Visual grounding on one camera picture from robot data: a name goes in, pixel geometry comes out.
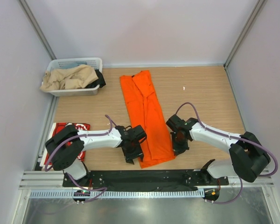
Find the orange t shirt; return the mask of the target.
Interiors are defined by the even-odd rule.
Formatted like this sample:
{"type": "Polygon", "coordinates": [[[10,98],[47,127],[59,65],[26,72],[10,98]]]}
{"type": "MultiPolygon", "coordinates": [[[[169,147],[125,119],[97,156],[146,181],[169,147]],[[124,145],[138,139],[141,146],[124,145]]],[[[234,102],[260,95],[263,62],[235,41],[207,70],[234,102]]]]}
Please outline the orange t shirt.
{"type": "Polygon", "coordinates": [[[147,139],[141,143],[141,168],[164,163],[175,158],[171,137],[158,101],[150,71],[133,76],[121,76],[120,85],[132,126],[140,125],[147,139]]]}

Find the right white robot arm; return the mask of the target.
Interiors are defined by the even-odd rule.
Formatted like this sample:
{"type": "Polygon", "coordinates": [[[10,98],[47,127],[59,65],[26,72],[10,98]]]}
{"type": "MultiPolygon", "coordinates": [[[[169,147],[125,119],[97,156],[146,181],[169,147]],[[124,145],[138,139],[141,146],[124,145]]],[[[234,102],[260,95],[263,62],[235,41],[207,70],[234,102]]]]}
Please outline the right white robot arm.
{"type": "Polygon", "coordinates": [[[200,141],[214,146],[229,154],[227,160],[210,160],[203,167],[202,181],[213,184],[218,178],[225,176],[238,176],[246,182],[254,182],[270,163],[270,158],[259,142],[249,140],[253,134],[246,136],[211,129],[203,122],[190,118],[187,121],[175,118],[169,119],[166,125],[176,134],[173,142],[177,145],[188,141],[200,141]]]}

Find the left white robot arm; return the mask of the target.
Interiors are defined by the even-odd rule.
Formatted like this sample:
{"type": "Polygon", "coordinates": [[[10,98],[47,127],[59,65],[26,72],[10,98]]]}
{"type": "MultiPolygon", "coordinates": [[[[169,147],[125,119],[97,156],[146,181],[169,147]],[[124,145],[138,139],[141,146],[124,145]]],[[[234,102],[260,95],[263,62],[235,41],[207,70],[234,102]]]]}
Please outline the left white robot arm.
{"type": "Polygon", "coordinates": [[[111,126],[102,131],[78,130],[74,125],[68,125],[45,143],[49,157],[44,169],[46,172],[50,169],[63,171],[64,187],[85,187],[91,180],[91,174],[84,162],[78,159],[82,152],[104,147],[121,148],[126,163],[134,164],[134,159],[144,158],[140,145],[146,139],[147,135],[140,125],[111,126]]]}

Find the black t shirt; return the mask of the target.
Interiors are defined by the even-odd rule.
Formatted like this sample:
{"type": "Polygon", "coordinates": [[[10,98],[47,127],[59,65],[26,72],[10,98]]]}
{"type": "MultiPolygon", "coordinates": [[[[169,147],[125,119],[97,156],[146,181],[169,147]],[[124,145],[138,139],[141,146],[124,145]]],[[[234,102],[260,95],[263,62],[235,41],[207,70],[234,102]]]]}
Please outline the black t shirt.
{"type": "Polygon", "coordinates": [[[95,88],[97,86],[99,86],[99,88],[103,88],[104,86],[106,86],[106,82],[105,82],[103,74],[99,70],[95,70],[95,72],[96,72],[98,79],[95,80],[94,82],[88,84],[86,86],[86,89],[95,88]]]}

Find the red coca cola t shirt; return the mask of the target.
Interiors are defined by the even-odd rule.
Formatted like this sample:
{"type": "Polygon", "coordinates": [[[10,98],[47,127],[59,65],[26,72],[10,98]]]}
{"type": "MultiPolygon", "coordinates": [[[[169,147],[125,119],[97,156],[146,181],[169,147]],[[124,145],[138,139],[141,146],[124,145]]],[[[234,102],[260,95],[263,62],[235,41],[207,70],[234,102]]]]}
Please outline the red coca cola t shirt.
{"type": "MultiPolygon", "coordinates": [[[[69,123],[69,122],[60,122],[60,123],[53,123],[51,130],[48,135],[48,140],[60,132],[63,128],[69,125],[74,125],[77,130],[85,130],[89,131],[91,129],[91,125],[87,123],[69,123]]],[[[46,147],[44,147],[43,156],[40,162],[40,167],[44,167],[47,160],[49,158],[48,152],[46,147]]]]}

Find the beige t shirt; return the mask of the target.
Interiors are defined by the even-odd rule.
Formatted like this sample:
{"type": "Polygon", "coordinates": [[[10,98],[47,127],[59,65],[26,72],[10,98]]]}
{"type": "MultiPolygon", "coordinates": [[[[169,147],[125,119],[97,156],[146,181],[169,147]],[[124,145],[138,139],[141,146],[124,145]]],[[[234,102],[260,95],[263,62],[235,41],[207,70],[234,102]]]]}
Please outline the beige t shirt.
{"type": "Polygon", "coordinates": [[[84,89],[98,80],[95,70],[85,64],[70,69],[46,71],[40,90],[43,92],[57,90],[84,89]]]}

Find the white plastic basket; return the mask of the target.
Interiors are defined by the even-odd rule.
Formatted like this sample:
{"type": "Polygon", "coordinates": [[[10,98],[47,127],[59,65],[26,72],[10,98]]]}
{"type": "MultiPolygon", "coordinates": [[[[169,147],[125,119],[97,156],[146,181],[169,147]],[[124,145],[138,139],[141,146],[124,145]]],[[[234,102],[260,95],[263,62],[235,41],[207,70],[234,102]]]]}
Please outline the white plastic basket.
{"type": "MultiPolygon", "coordinates": [[[[52,60],[48,67],[48,71],[52,71],[53,69],[61,69],[64,66],[69,64],[78,63],[78,64],[87,64],[91,66],[95,70],[99,70],[102,72],[103,63],[102,59],[99,57],[84,57],[84,58],[68,58],[68,59],[55,59],[52,60]]],[[[66,97],[66,96],[86,96],[86,95],[97,95],[99,90],[99,85],[94,88],[87,89],[73,89],[73,90],[53,90],[48,91],[48,93],[52,94],[55,97],[66,97]]]]}

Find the light blue cloth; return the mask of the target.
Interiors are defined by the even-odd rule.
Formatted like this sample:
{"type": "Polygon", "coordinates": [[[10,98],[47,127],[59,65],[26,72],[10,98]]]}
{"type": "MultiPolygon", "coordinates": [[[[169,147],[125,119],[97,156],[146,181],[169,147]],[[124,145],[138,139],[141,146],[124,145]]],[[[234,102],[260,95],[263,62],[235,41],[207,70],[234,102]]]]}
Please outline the light blue cloth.
{"type": "Polygon", "coordinates": [[[69,64],[66,64],[62,67],[60,67],[61,69],[71,69],[71,68],[75,68],[75,67],[78,67],[80,65],[87,65],[86,62],[74,62],[74,63],[69,63],[69,64]]]}

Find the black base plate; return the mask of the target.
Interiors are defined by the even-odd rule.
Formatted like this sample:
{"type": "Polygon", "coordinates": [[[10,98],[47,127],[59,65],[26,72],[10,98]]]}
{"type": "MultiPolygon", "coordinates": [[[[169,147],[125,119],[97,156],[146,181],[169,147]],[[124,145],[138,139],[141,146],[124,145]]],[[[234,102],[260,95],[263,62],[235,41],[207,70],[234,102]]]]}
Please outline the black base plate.
{"type": "Polygon", "coordinates": [[[215,179],[205,170],[101,170],[90,171],[77,181],[82,187],[106,187],[117,192],[194,191],[200,186],[227,186],[227,177],[215,179]]]}

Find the aluminium frame rail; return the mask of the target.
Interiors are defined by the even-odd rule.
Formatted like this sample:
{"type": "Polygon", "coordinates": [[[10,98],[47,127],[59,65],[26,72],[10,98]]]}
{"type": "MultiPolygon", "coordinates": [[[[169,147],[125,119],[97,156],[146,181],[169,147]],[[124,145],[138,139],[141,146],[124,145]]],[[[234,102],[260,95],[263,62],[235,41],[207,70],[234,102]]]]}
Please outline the aluminium frame rail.
{"type": "MultiPolygon", "coordinates": [[[[19,189],[60,189],[63,171],[24,171],[19,189]]],[[[258,177],[253,183],[242,181],[243,187],[274,187],[271,177],[258,177]]]]}

